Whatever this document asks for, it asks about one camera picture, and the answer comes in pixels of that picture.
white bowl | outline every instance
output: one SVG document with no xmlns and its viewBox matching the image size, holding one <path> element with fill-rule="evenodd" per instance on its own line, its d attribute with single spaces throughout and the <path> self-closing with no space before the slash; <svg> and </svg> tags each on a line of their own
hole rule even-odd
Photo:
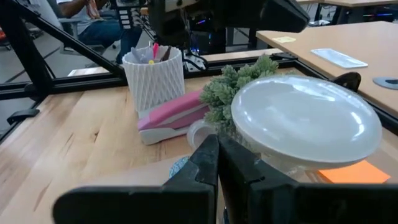
<svg viewBox="0 0 398 224">
<path fill-rule="evenodd" d="M 238 91 L 231 110 L 238 132 L 253 149 L 305 167 L 348 166 L 381 142 L 373 108 L 356 93 L 318 78 L 254 80 Z"/>
</svg>

light wood tabletop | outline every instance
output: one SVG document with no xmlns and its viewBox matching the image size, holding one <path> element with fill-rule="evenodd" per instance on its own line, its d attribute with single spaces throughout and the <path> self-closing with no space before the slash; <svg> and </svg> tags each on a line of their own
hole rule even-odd
<svg viewBox="0 0 398 224">
<path fill-rule="evenodd" d="M 334 6 L 363 7 L 397 4 L 398 0 L 323 0 L 322 3 L 331 4 Z"/>
<path fill-rule="evenodd" d="M 208 57 L 221 60 L 277 51 Z M 78 70 L 73 74 L 88 73 Z M 210 77 L 186 80 L 186 92 L 200 89 L 209 81 Z M 129 184 L 123 178 L 133 182 L 129 172 L 133 168 L 192 153 L 185 136 L 151 146 L 141 143 L 137 114 L 126 86 L 52 95 L 38 109 L 35 118 L 26 119 L 0 145 L 2 224 L 51 223 L 52 205 L 67 190 L 88 182 Z M 368 161 L 392 176 L 388 182 L 398 182 L 398 137 L 383 129 L 381 146 Z M 297 180 L 317 181 L 308 174 Z"/>
<path fill-rule="evenodd" d="M 293 37 L 295 41 L 280 43 L 276 37 Z M 375 77 L 398 78 L 397 45 L 398 24 L 367 22 L 337 26 L 306 28 L 299 34 L 259 31 L 257 38 L 267 44 L 289 52 L 318 72 L 337 77 L 346 72 L 358 72 L 362 76 L 360 94 L 377 102 L 386 111 L 398 117 L 396 90 L 373 83 Z M 313 49 L 332 48 L 367 63 L 365 68 L 344 69 L 311 53 Z"/>
</svg>

orange sticky note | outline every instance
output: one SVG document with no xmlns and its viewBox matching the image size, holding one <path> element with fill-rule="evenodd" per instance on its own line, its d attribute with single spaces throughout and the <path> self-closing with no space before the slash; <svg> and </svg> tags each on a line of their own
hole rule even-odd
<svg viewBox="0 0 398 224">
<path fill-rule="evenodd" d="M 365 160 L 348 167 L 320 170 L 318 173 L 334 184 L 382 184 L 390 178 Z"/>
</svg>

geometric textured cup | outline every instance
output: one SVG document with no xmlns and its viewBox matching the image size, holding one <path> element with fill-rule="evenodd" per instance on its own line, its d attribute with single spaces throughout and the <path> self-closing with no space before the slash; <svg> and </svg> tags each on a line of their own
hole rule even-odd
<svg viewBox="0 0 398 224">
<path fill-rule="evenodd" d="M 148 47 L 137 49 L 142 55 Z M 132 53 L 126 54 L 122 61 L 129 84 L 131 98 L 137 112 L 145 111 L 185 93 L 181 51 L 175 47 L 170 57 L 159 62 L 167 51 L 167 46 L 159 46 L 155 64 L 133 63 Z"/>
</svg>

artificial plant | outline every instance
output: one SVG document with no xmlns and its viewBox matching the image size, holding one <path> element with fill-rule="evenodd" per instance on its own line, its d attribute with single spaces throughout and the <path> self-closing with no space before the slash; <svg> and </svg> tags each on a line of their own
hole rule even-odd
<svg viewBox="0 0 398 224">
<path fill-rule="evenodd" d="M 257 78 L 275 75 L 277 69 L 278 63 L 267 55 L 259 57 L 254 65 L 245 65 L 238 71 L 230 65 L 225 66 L 222 75 L 214 77 L 205 85 L 200 95 L 200 100 L 210 107 L 210 111 L 205 115 L 205 121 L 213 124 L 219 132 L 235 133 L 231 114 L 231 103 L 235 94 L 244 85 Z"/>
</svg>

